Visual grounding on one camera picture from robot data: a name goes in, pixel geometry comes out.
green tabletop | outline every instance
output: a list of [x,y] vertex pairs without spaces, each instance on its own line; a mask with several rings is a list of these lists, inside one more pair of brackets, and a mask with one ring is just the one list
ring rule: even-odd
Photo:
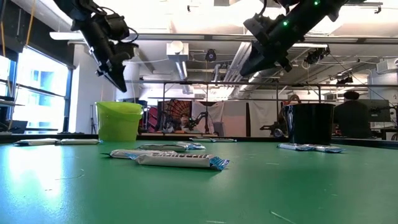
[[[135,146],[149,143],[167,142]],[[134,143],[1,146],[0,223],[398,223],[396,150],[203,144],[208,149],[200,153],[231,160],[226,170],[100,155]]]

candy bar wrapper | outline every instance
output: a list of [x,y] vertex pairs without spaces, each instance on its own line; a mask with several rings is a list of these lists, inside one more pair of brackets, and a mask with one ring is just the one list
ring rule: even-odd
[[200,143],[192,143],[192,142],[177,142],[175,143],[177,146],[183,146],[187,150],[196,150],[196,149],[206,149],[205,146],[203,146]]
[[142,150],[155,150],[155,151],[175,151],[185,152],[187,148],[185,146],[168,145],[168,144],[146,144],[138,147]]
[[235,139],[225,139],[225,138],[194,137],[190,139],[195,142],[236,142]]
[[220,159],[213,155],[194,154],[143,154],[127,155],[140,165],[170,166],[170,167],[195,167],[223,170],[229,164],[229,160]]
[[327,153],[340,153],[344,151],[344,149],[336,146],[317,146],[309,144],[291,144],[291,143],[279,144],[278,148],[290,149],[296,151],[317,151],[317,152],[327,152]]
[[117,149],[111,151],[110,153],[101,153],[101,154],[110,156],[112,158],[130,159],[130,157],[127,154],[134,154],[140,156],[143,154],[161,154],[161,153],[176,154],[176,152],[174,151],[128,150],[128,149]]
[[59,143],[59,139],[25,139],[25,140],[19,140],[18,142],[15,142],[17,146],[43,146],[43,145],[49,145],[49,144],[57,144]]
[[98,139],[62,139],[60,144],[98,144],[100,141]]

ceiling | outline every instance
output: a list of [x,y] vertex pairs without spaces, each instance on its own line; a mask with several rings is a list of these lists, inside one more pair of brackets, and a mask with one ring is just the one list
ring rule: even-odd
[[[13,0],[26,11],[32,9],[32,0]],[[101,6],[110,7],[116,12],[126,16],[126,22],[138,32],[174,33],[174,34],[245,34],[246,29],[242,22],[258,12],[262,7],[259,0],[97,0]],[[325,18],[314,33],[330,37],[355,36],[355,37],[398,37],[398,16],[391,16],[396,11],[398,2],[386,0],[383,2],[382,12],[375,14],[373,7],[353,8],[345,7],[340,12],[340,18],[336,23]],[[126,4],[134,6],[134,13]],[[187,5],[191,5],[191,12],[187,11]],[[268,0],[265,14],[272,17],[280,12],[273,0]],[[52,0],[37,0],[35,17],[52,27],[54,30],[66,32],[72,21],[62,13]],[[166,43],[170,41],[140,40],[141,52],[148,61],[166,59]],[[213,79],[211,69],[217,63],[224,67],[230,65],[239,49],[239,42],[214,42],[214,41],[188,41],[190,49],[190,60],[186,62],[188,79],[206,80]],[[205,63],[205,53],[208,49],[215,49],[217,53],[216,63]],[[382,57],[398,57],[397,45],[364,45],[364,44],[331,44],[333,57],[324,58],[321,63],[327,65],[314,65],[308,70],[302,67],[302,61],[307,52],[312,49],[294,49],[295,52],[290,59],[295,59],[296,65],[289,73],[262,72],[262,81],[271,82],[267,77],[279,76],[281,83],[326,82],[330,76],[344,70],[336,60],[344,62],[345,68],[355,68],[356,72],[374,67],[370,63],[345,63],[357,61],[359,58],[365,62],[378,62]],[[144,74],[144,79],[156,77],[155,79],[169,80],[170,77],[177,78],[177,68],[171,61],[150,63],[153,73]]]

